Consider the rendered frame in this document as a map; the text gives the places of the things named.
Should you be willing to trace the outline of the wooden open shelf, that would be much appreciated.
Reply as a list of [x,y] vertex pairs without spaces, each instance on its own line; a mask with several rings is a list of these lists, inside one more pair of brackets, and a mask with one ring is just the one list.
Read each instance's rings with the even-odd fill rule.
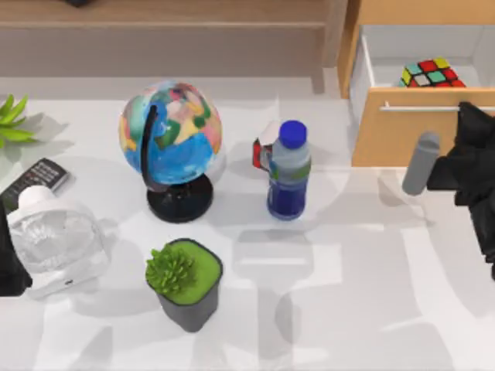
[[320,92],[348,1],[0,0],[0,93],[124,97],[166,77]]

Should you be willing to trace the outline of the blue bottle with blue cap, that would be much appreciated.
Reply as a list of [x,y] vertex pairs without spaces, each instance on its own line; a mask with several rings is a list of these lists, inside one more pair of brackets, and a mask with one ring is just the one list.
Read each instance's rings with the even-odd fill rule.
[[307,127],[301,121],[284,121],[268,156],[267,207],[280,220],[295,220],[306,207],[312,166],[307,136]]

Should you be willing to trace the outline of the green plant in grey pot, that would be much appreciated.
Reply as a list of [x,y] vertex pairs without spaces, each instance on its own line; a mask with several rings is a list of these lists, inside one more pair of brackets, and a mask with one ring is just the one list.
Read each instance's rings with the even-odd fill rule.
[[145,280],[162,310],[185,332],[198,332],[217,310],[222,260],[201,243],[179,238],[151,250]]

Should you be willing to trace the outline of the green leafy plant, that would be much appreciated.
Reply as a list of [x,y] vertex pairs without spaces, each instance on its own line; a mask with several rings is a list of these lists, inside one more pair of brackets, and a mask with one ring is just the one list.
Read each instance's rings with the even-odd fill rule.
[[4,148],[8,143],[37,142],[33,132],[20,128],[27,120],[24,115],[27,102],[27,95],[17,101],[13,94],[9,94],[0,104],[0,148]]

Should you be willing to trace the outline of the multicoloured puzzle cube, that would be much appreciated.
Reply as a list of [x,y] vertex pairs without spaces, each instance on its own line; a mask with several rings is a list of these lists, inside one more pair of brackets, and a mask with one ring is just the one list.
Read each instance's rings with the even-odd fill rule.
[[465,87],[448,60],[437,57],[404,66],[399,87]]

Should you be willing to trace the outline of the black calculator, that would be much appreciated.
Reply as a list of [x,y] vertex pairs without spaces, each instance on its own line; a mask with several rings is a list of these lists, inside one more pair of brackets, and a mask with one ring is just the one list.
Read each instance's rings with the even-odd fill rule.
[[70,177],[62,166],[48,158],[41,158],[25,170],[0,194],[7,213],[19,206],[19,195],[30,186],[45,186],[50,191],[58,190]]

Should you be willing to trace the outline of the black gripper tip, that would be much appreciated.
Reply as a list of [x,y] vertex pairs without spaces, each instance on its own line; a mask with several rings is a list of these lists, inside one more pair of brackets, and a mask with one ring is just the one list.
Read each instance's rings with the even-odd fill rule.
[[0,297],[20,297],[32,287],[32,278],[18,258],[0,197]]

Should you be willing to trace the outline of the white desk fan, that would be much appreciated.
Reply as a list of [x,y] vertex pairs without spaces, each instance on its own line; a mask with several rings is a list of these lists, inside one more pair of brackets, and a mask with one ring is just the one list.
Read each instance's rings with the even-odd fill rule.
[[24,189],[7,220],[15,252],[32,278],[27,295],[33,299],[95,278],[111,262],[90,209],[43,185]]

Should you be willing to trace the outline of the grey drawer inside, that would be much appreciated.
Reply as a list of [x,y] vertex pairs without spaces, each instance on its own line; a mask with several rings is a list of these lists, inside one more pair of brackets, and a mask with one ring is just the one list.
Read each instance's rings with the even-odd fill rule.
[[403,68],[442,57],[468,87],[495,87],[495,25],[362,26],[378,87],[398,84]]

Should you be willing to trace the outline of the pale wooden drawer front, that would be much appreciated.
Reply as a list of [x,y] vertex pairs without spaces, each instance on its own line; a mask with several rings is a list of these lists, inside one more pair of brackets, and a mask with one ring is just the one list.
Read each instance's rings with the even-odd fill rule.
[[495,114],[495,87],[399,88],[368,90],[353,150],[354,167],[405,167],[419,136],[433,131],[445,154],[456,136],[457,112],[384,112],[391,106],[458,106],[470,102]]

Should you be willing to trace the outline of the red and white carton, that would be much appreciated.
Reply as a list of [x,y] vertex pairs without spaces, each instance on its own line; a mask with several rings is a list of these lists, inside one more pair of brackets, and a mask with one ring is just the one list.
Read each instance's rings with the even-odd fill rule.
[[255,168],[269,172],[269,160],[273,144],[278,138],[279,121],[271,121],[256,137],[252,145],[252,165]]

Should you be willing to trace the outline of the colourful globe on black stand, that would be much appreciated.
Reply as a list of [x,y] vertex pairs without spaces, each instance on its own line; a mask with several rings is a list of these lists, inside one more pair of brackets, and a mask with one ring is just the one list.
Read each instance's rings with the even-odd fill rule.
[[118,137],[159,219],[187,223],[209,209],[213,184],[207,170],[223,132],[218,110],[195,86],[165,80],[146,87],[125,104]]

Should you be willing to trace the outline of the wooden cabinet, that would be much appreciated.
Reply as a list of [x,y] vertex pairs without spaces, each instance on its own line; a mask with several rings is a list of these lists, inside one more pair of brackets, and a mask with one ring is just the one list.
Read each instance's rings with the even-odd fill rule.
[[337,58],[340,96],[349,97],[361,26],[439,24],[495,26],[495,0],[348,0]]

